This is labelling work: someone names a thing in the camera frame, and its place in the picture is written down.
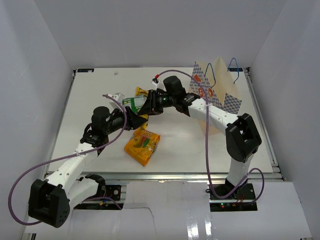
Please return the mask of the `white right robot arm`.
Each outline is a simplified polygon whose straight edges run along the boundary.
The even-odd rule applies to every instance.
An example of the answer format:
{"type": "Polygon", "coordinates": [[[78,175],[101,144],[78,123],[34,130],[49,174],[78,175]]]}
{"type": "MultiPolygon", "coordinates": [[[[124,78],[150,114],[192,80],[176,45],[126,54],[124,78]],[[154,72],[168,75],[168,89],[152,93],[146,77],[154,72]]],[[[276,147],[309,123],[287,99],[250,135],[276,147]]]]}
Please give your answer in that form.
{"type": "Polygon", "coordinates": [[[231,157],[226,177],[226,195],[236,200],[244,193],[249,166],[262,143],[261,136],[251,115],[237,115],[209,105],[195,93],[186,92],[181,80],[173,75],[164,79],[165,89],[149,90],[148,96],[138,111],[139,115],[159,115],[164,108],[174,107],[178,112],[207,126],[218,129],[225,135],[226,150],[231,157]]]}

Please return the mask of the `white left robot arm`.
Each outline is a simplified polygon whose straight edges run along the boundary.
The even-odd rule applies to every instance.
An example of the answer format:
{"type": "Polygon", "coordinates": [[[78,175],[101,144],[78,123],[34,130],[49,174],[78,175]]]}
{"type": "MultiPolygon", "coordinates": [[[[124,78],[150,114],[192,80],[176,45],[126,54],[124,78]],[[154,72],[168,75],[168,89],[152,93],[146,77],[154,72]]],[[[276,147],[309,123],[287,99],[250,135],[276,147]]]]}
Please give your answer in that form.
{"type": "Polygon", "coordinates": [[[59,228],[76,205],[91,197],[96,200],[105,197],[105,179],[93,173],[82,177],[82,172],[104,150],[110,134],[119,129],[136,130],[146,122],[146,118],[137,115],[128,106],[125,111],[117,108],[109,111],[105,106],[95,108],[75,156],[68,158],[44,180],[37,179],[31,185],[28,215],[59,228]]]}

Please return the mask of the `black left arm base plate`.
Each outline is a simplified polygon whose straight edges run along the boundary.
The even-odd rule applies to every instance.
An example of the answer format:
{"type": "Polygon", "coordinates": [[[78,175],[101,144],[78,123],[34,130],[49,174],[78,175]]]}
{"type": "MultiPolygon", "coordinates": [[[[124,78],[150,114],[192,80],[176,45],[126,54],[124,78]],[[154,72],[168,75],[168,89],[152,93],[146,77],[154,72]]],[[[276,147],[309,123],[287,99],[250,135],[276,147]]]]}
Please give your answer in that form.
{"type": "Polygon", "coordinates": [[[124,203],[121,200],[121,185],[106,185],[100,190],[102,198],[89,200],[76,205],[74,210],[121,210],[124,203]]]}

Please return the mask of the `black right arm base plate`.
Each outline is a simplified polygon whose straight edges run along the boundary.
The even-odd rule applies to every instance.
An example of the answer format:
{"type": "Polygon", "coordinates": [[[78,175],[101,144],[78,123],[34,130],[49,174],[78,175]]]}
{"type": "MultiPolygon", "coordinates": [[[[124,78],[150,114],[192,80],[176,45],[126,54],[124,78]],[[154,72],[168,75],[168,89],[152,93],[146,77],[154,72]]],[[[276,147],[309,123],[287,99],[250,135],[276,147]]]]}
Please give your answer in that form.
{"type": "Polygon", "coordinates": [[[210,211],[213,212],[256,212],[258,210],[255,190],[252,183],[232,193],[224,199],[217,198],[211,189],[205,192],[209,195],[210,211]]]}

